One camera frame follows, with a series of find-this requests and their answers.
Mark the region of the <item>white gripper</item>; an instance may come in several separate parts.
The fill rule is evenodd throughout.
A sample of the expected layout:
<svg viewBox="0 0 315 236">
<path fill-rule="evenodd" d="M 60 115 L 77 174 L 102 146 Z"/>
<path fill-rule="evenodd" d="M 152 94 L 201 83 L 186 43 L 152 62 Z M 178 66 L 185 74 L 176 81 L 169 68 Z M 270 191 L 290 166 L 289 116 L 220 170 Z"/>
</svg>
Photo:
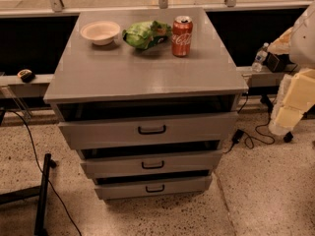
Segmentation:
<svg viewBox="0 0 315 236">
<path fill-rule="evenodd" d="M 315 70 L 304 69 L 294 76 L 285 75 L 271 114 L 270 132 L 281 136 L 292 131 L 303 116 L 301 111 L 307 112 L 314 104 Z"/>
</svg>

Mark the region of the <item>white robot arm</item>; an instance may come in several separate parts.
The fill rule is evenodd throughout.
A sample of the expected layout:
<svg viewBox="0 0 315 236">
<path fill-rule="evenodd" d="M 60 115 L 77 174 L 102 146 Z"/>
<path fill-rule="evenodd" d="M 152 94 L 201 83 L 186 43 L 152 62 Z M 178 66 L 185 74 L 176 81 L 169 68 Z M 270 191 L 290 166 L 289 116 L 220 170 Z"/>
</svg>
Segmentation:
<svg viewBox="0 0 315 236">
<path fill-rule="evenodd" d="M 287 54 L 300 68 L 293 76 L 283 76 L 271 114 L 269 130 L 281 136 L 291 132 L 315 105 L 315 3 L 270 44 L 268 51 Z"/>
</svg>

